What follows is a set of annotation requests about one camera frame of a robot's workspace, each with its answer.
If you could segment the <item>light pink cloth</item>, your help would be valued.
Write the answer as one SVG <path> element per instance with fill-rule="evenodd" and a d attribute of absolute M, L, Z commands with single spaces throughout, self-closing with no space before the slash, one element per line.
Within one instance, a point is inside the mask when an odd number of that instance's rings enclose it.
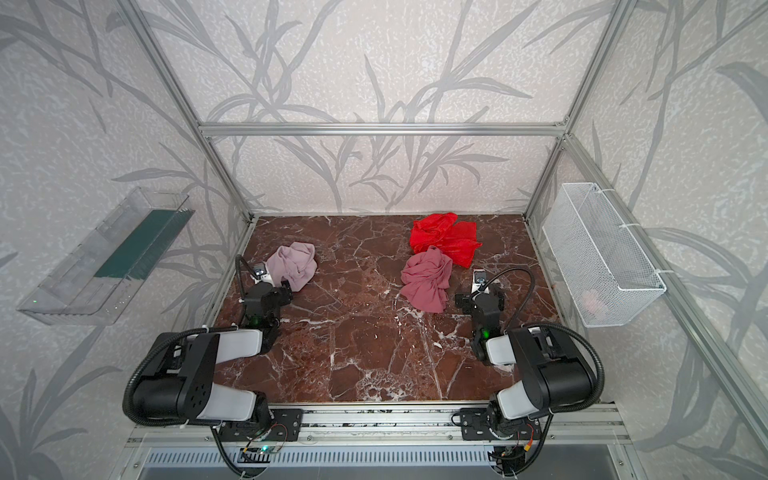
<path fill-rule="evenodd" d="M 287 281 L 293 292 L 299 292 L 316 273 L 315 253 L 311 243 L 293 242 L 289 246 L 280 246 L 266 260 L 267 271 L 276 285 Z"/>

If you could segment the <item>dark pink cloth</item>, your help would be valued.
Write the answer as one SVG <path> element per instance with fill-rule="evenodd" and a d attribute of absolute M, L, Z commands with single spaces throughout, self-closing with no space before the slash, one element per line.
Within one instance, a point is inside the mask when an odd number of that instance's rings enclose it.
<path fill-rule="evenodd" d="M 401 294 L 417 310 L 443 313 L 448 301 L 452 268 L 453 261 L 436 246 L 414 254 L 401 272 Z"/>

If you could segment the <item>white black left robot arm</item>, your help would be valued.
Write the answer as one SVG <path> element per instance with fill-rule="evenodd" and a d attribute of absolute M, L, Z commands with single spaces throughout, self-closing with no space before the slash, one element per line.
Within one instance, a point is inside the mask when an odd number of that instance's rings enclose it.
<path fill-rule="evenodd" d="M 220 364 L 269 353 L 280 335 L 281 308 L 292 300 L 288 281 L 260 281 L 241 298 L 238 324 L 160 334 L 128 381 L 123 413 L 143 426 L 271 426 L 264 393 L 217 384 L 214 377 Z"/>

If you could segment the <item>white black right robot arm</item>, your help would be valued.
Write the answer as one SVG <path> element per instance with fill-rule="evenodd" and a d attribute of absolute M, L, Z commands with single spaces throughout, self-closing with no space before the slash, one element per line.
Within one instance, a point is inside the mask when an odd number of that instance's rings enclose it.
<path fill-rule="evenodd" d="M 495 287 L 458 293 L 454 301 L 472 319 L 472 349 L 478 360 L 493 367 L 512 366 L 519 375 L 515 384 L 491 398 L 492 420 L 580 411 L 600 399 L 605 368 L 581 334 L 551 322 L 502 332 L 504 296 Z"/>

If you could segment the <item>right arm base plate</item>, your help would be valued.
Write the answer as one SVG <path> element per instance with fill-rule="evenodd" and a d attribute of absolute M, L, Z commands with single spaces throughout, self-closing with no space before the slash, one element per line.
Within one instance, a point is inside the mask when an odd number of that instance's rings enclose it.
<path fill-rule="evenodd" d="M 491 406 L 462 408 L 450 417 L 465 441 L 515 441 L 533 443 L 540 439 L 542 425 L 526 417 L 509 420 Z"/>

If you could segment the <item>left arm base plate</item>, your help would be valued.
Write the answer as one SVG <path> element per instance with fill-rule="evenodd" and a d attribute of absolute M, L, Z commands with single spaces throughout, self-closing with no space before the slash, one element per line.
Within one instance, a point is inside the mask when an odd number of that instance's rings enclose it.
<path fill-rule="evenodd" d="M 222 442 L 296 442 L 301 430 L 304 411 L 301 408 L 271 409 L 265 420 L 227 422 L 219 430 Z"/>

